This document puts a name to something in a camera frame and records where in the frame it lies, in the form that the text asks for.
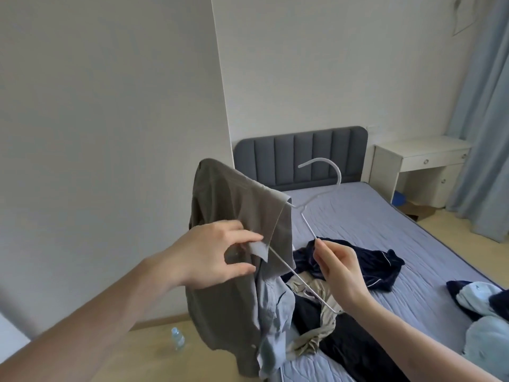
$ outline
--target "nightstand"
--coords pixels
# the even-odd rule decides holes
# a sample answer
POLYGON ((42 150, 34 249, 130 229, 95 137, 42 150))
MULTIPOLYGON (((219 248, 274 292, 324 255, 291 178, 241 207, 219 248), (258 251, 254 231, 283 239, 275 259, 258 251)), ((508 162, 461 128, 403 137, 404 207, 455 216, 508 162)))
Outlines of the nightstand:
POLYGON ((467 141, 445 135, 375 145, 369 184, 391 202, 401 173, 408 172, 407 199, 443 208, 469 151, 467 141))

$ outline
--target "gray mattress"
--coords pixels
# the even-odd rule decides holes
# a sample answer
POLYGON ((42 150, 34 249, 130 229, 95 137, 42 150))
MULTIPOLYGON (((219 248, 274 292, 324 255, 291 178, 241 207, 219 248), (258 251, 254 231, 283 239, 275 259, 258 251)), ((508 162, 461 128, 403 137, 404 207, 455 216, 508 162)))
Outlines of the gray mattress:
MULTIPOLYGON (((292 190, 301 204, 330 186, 292 190)), ((418 330, 461 352, 472 321, 453 303, 448 280, 489 280, 363 182, 342 184, 308 205, 306 219, 319 235, 347 240, 371 250, 393 249, 406 261, 390 293, 374 293, 380 304, 418 330)), ((312 239, 298 212, 292 215, 293 244, 312 239)), ((318 352, 283 364, 271 381, 353 381, 342 366, 318 352)))

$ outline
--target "gray shirt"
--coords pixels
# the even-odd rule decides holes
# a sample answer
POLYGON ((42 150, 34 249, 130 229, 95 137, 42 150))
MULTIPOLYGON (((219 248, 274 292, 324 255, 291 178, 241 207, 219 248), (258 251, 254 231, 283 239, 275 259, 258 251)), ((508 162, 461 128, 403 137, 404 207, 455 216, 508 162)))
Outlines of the gray shirt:
POLYGON ((257 270, 206 289, 186 287, 189 314, 202 340, 237 358, 239 373, 264 379, 286 360, 286 331, 295 296, 279 276, 295 268, 289 196, 247 178, 213 159, 200 162, 194 176, 189 227, 238 219, 264 239, 230 247, 227 263, 247 262, 257 270))

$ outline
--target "hand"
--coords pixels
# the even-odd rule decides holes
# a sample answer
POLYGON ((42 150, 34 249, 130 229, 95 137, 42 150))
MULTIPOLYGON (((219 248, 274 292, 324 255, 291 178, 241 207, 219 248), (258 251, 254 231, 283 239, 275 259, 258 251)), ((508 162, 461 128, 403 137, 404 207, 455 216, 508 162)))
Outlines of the hand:
POLYGON ((317 238, 313 257, 320 265, 334 299, 347 314, 355 318, 355 314, 374 301, 367 290, 353 249, 317 238))
POLYGON ((190 229, 155 259, 165 268, 165 276, 172 274, 175 286, 206 288, 252 274, 256 267, 249 263, 227 264, 225 251, 233 244, 262 238, 258 233, 245 230, 240 221, 216 221, 190 229))

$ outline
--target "wooden baseboard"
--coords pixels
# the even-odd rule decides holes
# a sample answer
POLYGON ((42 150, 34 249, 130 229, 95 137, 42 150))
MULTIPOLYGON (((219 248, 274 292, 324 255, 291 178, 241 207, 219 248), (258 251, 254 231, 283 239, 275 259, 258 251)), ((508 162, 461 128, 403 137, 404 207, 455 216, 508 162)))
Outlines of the wooden baseboard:
POLYGON ((137 322, 131 328, 130 331, 135 331, 137 329, 148 328, 148 327, 156 327, 158 325, 178 323, 178 322, 181 322, 184 320, 191 320, 191 317, 189 316, 189 314, 167 316, 165 318, 157 318, 157 319, 145 320, 143 322, 137 322))

